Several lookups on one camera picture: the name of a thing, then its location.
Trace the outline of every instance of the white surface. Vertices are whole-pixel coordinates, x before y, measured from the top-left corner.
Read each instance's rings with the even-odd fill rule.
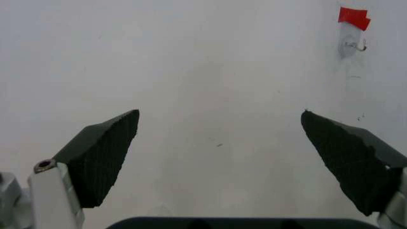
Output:
[[[38,174],[31,174],[29,181],[32,215],[35,229],[78,229],[72,212],[71,200],[55,167]]]
[[[340,60],[343,4],[372,21],[367,51]],[[406,7],[3,0],[0,167],[23,182],[84,126],[139,108],[116,185],[85,211],[85,228],[163,213],[373,222],[342,194],[300,114],[366,127],[407,152]]]

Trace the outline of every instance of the metal hook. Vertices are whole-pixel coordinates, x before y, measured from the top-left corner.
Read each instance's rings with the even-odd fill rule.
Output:
[[[363,52],[363,51],[365,51],[365,50],[367,49],[367,47],[366,47],[366,39],[363,39],[363,49],[360,49],[360,48],[357,46],[357,43],[356,43],[356,42],[352,42],[352,43],[347,43],[347,42],[345,42],[345,45],[346,45],[346,46],[349,46],[349,47],[353,47],[353,48],[355,48],[356,50],[358,50],[358,51],[360,51],[360,52]]]

